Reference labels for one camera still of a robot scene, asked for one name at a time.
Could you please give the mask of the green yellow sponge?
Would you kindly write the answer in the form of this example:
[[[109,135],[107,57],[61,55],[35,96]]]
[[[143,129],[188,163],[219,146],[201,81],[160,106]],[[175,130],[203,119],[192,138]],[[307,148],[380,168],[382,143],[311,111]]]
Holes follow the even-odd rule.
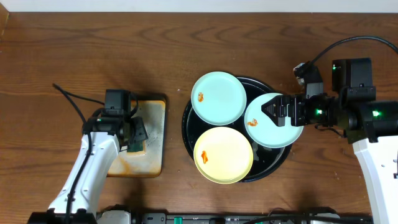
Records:
[[[144,154],[146,152],[146,141],[136,141],[127,147],[127,153]]]

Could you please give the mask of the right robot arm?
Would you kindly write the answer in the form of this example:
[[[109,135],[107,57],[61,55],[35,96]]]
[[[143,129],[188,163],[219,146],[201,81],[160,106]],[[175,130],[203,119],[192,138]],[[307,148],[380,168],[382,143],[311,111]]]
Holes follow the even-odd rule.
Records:
[[[397,102],[378,101],[370,58],[332,62],[332,90],[323,92],[313,67],[303,76],[305,94],[278,95],[261,106],[278,127],[317,124],[343,130],[366,182],[374,223],[397,223]]]

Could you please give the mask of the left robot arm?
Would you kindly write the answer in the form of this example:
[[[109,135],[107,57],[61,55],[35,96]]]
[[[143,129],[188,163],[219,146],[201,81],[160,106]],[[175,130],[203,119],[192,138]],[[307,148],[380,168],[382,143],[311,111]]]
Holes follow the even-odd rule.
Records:
[[[34,212],[29,223],[97,223],[99,196],[113,161],[122,147],[148,136],[137,96],[128,90],[108,89],[102,107],[83,118],[81,147],[65,185],[45,212]]]

